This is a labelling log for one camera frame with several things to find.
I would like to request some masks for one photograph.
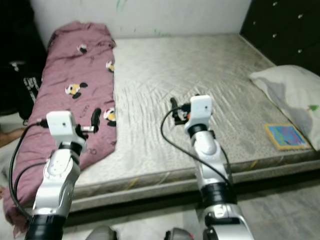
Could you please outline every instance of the floor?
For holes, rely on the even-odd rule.
[[[20,127],[18,116],[15,120],[3,117],[0,120],[1,127],[7,123],[7,131]],[[3,159],[12,153],[14,146],[13,142],[0,149],[0,167],[6,164]],[[0,200],[0,240],[11,240],[13,228],[5,220],[2,204]],[[256,240],[320,240],[320,178],[240,195],[239,205]],[[67,227],[63,240],[85,240],[94,228],[101,225],[112,226],[121,240],[162,240],[172,227],[184,228],[194,235],[195,240],[200,240],[202,233],[197,213],[199,210],[195,205],[182,205]]]

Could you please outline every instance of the cartoon character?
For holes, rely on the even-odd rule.
[[[81,92],[79,92],[80,88],[86,88],[88,84],[82,82],[80,84],[70,84],[68,87],[65,88],[65,93],[72,95],[73,99],[77,99],[81,96]]]
[[[105,64],[105,68],[108,69],[110,73],[114,73],[115,72],[115,66],[113,65],[112,61],[108,61]]]
[[[114,107],[111,107],[103,113],[103,118],[108,120],[108,125],[111,127],[115,127],[117,125],[116,123],[116,111]]]

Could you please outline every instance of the pink blanket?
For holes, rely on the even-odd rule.
[[[96,163],[115,150],[114,55],[115,47],[103,24],[73,22],[55,31],[29,123],[43,119],[50,111],[70,110],[81,125],[91,123],[95,108],[102,109],[99,132],[91,134],[87,151],[80,157],[80,168]],[[49,130],[32,127],[20,147],[13,182],[27,166],[45,162],[55,141]],[[22,205],[32,203],[43,179],[43,166],[29,169],[20,179],[17,197]],[[26,221],[17,211],[9,193],[4,194],[6,219],[23,231]]]

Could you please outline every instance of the white wall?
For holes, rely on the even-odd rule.
[[[71,21],[104,23],[114,38],[238,33],[251,0],[31,0],[46,44]]]

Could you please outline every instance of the pillowcase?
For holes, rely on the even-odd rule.
[[[320,150],[320,77],[300,66],[282,65],[249,78]]]

